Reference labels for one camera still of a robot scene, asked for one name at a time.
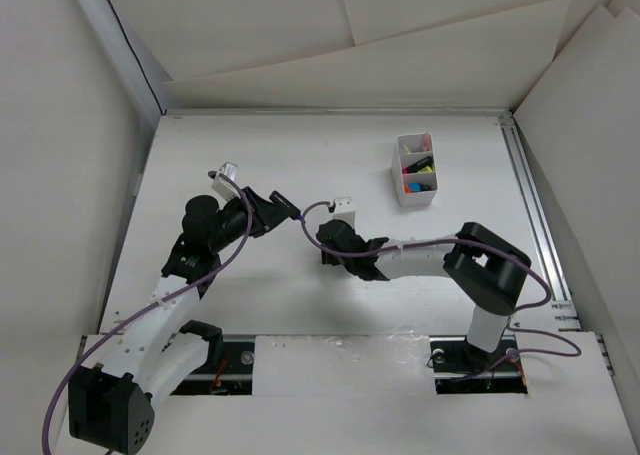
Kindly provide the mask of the pink cap black highlighter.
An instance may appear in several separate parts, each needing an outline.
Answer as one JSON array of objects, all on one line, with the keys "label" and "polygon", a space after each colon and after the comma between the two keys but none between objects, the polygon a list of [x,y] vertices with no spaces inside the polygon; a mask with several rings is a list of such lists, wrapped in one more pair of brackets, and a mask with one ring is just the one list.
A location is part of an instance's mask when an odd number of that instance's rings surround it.
[{"label": "pink cap black highlighter", "polygon": [[428,166],[429,162],[428,161],[417,161],[414,162],[413,164],[408,165],[407,167],[402,169],[402,173],[403,174],[411,174],[411,173],[417,173],[419,172],[421,169],[423,169],[425,166]]}]

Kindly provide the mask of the yellow cap black highlighter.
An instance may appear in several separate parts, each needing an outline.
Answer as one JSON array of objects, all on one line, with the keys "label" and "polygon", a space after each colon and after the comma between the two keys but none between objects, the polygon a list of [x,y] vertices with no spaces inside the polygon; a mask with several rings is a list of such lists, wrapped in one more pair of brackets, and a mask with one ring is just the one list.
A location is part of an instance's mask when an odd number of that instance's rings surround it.
[{"label": "yellow cap black highlighter", "polygon": [[422,158],[403,169],[404,174],[431,173],[434,171],[434,159],[432,156]]}]

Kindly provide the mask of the pink clear pen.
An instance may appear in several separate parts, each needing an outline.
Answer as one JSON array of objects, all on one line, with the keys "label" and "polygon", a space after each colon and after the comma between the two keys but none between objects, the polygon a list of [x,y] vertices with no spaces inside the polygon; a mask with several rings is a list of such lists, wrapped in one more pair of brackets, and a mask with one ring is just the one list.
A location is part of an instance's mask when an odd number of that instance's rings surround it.
[{"label": "pink clear pen", "polygon": [[423,134],[423,151],[424,152],[431,152],[433,150],[432,147],[432,137],[431,134],[428,132],[425,132]]}]

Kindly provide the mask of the purple tip black highlighter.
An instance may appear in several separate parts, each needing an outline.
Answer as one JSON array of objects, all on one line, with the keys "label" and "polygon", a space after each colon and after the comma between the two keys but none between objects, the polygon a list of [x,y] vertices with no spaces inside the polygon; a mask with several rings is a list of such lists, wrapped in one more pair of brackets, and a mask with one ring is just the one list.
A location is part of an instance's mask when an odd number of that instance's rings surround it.
[{"label": "purple tip black highlighter", "polygon": [[278,191],[273,191],[269,196],[269,200],[278,207],[283,217],[291,220],[299,220],[301,218],[300,209]]}]

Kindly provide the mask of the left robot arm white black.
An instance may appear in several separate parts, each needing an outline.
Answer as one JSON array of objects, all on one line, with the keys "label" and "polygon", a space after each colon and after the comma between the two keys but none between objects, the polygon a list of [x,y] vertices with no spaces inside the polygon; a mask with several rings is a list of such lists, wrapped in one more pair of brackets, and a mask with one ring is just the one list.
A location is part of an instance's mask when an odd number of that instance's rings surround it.
[{"label": "left robot arm white black", "polygon": [[150,310],[121,328],[118,344],[99,362],[71,376],[71,436],[111,452],[138,453],[156,408],[191,372],[212,371],[222,362],[221,329],[187,317],[219,272],[221,251],[298,216],[278,192],[263,199],[249,187],[224,205],[209,195],[189,200]]}]

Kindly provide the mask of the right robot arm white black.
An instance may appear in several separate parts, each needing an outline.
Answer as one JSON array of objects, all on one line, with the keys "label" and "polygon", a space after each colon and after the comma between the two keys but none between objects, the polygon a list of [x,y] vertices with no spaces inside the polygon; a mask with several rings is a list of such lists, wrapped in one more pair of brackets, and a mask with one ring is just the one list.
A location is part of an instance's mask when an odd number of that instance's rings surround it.
[{"label": "right robot arm white black", "polygon": [[476,222],[466,222],[453,243],[365,240],[347,222],[332,219],[319,226],[316,240],[324,247],[322,262],[341,265],[365,281],[404,277],[450,278],[474,302],[462,356],[483,369],[499,354],[498,344],[531,267],[524,252]]}]

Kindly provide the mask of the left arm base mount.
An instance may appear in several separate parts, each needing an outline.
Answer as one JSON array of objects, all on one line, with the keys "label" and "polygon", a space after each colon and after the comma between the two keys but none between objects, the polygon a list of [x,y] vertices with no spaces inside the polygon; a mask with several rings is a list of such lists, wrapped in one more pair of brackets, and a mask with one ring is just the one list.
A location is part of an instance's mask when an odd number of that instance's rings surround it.
[{"label": "left arm base mount", "polygon": [[255,337],[224,335],[219,327],[191,320],[181,334],[198,336],[208,344],[205,363],[172,392],[176,396],[245,396],[252,394]]}]

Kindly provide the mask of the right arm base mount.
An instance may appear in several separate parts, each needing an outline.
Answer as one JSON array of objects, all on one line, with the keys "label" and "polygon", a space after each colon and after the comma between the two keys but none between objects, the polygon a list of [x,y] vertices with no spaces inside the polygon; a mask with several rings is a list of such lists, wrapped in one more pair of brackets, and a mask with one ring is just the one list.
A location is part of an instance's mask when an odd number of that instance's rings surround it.
[{"label": "right arm base mount", "polygon": [[470,345],[463,337],[430,339],[427,366],[433,370],[438,395],[527,394],[518,358],[496,362],[518,348],[514,337],[503,338],[494,352]]}]

